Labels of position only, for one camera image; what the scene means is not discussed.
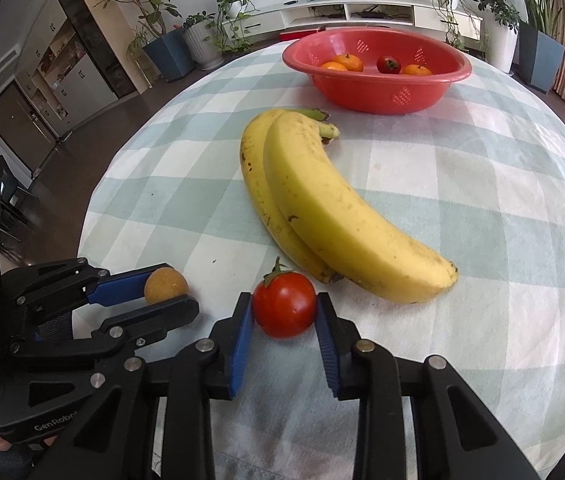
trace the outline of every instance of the checkered tablecloth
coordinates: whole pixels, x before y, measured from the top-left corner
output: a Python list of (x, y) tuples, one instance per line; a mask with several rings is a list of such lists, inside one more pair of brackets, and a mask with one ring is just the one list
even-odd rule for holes
[[(185, 90), (118, 152), (89, 205), (80, 255), (111, 272), (168, 262), (201, 315), (140, 355), (206, 336), (280, 251), (254, 212), (238, 150), (270, 107), (321, 107), (341, 129), (327, 147), (382, 215), (458, 267), (448, 294), (400, 306), (353, 283), (328, 290), (340, 316), (394, 355), (448, 358), (545, 477), (565, 452), (565, 126), (506, 75), (473, 75), (409, 116), (336, 107), (281, 60), (285, 44), (238, 59)], [(137, 303), (86, 306), (98, 326)], [(213, 403), (218, 478), (350, 479), (357, 403), (331, 396), (313, 331), (256, 330), (245, 385)], [(415, 477), (408, 425), (410, 475)]]

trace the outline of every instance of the banana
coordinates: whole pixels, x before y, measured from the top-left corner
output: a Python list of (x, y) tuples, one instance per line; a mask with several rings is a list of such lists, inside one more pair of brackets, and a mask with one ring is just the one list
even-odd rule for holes
[(281, 114), (264, 143), (264, 172), (278, 208), (330, 267), (395, 301), (434, 298), (457, 280), (440, 254), (385, 220), (333, 167), (319, 128), (301, 114)]
[[(283, 108), (267, 110), (247, 125), (240, 142), (240, 167), (242, 168), (246, 189), (262, 223), (267, 227), (267, 231), (269, 231), (275, 242), (280, 246), (280, 249), (291, 261), (320, 282), (336, 282), (342, 276), (339, 276), (319, 257), (313, 254), (306, 243), (296, 235), (296, 232), (286, 221), (274, 202), (274, 197), (272, 197), (264, 176), (264, 167), (262, 165), (264, 139), (267, 136), (269, 127), (276, 118), (287, 111)], [(320, 110), (303, 110), (302, 113), (308, 114), (317, 120), (326, 119), (326, 114), (320, 112)], [(313, 124), (319, 124), (319, 126), (316, 126), (316, 130), (322, 131), (325, 138), (332, 139), (339, 136), (338, 129), (332, 124), (317, 123), (309, 118), (307, 120), (312, 121)]]

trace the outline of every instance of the green and white plaid tablecloth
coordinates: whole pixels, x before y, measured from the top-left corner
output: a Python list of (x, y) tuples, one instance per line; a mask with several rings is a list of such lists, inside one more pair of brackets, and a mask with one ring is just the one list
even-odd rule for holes
[[(473, 58), (473, 75), (429, 110), (351, 112), (288, 69), (285, 46), (179, 94), (94, 191), (80, 255), (111, 272), (168, 262), (200, 302), (192, 325), (139, 355), (164, 358), (206, 336), (271, 269), (280, 251), (246, 193), (240, 137), (267, 108), (321, 107), (342, 132), (327, 148), (338, 170), (387, 219), (452, 260), (460, 279), (435, 301), (406, 306), (347, 281), (317, 290), (394, 355), (447, 357), (545, 477), (565, 452), (565, 126)], [(74, 322), (95, 327), (136, 306), (86, 306)], [(234, 402), (213, 403), (213, 426), (220, 479), (351, 478), (357, 403), (331, 396), (312, 330), (279, 342), (257, 329), (245, 385)]]

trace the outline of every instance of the tv stand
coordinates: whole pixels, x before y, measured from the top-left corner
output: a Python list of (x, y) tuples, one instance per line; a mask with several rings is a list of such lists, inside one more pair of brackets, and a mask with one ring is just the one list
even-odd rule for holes
[[(482, 18), (464, 10), (454, 10), (460, 34), (476, 42), (481, 39)], [(416, 0), (319, 0), (297, 4), (261, 7), (249, 12), (238, 22), (248, 37), (347, 25), (374, 25), (417, 29), (419, 32), (443, 39), (447, 25), (442, 22), (431, 1)], [(225, 22), (230, 33), (230, 25)]]

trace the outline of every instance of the red plastic basin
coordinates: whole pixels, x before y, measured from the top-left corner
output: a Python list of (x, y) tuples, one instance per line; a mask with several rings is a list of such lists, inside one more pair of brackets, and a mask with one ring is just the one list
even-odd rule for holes
[[(355, 54), (363, 72), (320, 68), (339, 54)], [(403, 67), (424, 64), (433, 75), (382, 74), (380, 56), (393, 56)], [(377, 27), (342, 27), (312, 34), (288, 46), (282, 60), (305, 72), (332, 102), (371, 114), (408, 114), (435, 105), (451, 83), (471, 75), (469, 59), (452, 46), (414, 32)]]

